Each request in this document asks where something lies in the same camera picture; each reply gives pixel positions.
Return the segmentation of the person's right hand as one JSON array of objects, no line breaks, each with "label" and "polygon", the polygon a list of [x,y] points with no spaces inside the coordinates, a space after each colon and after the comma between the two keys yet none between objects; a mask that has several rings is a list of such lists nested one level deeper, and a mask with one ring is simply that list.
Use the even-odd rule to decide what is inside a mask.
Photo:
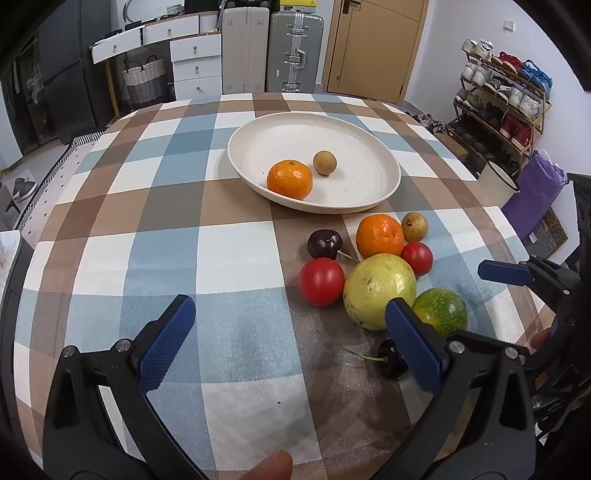
[{"label": "person's right hand", "polygon": [[543,331],[540,331],[538,333],[536,333],[532,338],[531,338],[531,347],[535,350],[539,350],[551,337],[551,329],[547,328],[544,329]]}]

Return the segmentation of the person's left hand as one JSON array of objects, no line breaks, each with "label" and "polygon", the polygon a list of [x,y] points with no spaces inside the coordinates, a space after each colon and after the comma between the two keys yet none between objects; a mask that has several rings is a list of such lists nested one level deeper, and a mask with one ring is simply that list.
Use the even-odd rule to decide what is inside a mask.
[{"label": "person's left hand", "polygon": [[293,458],[284,450],[277,450],[240,477],[240,480],[290,480]]}]

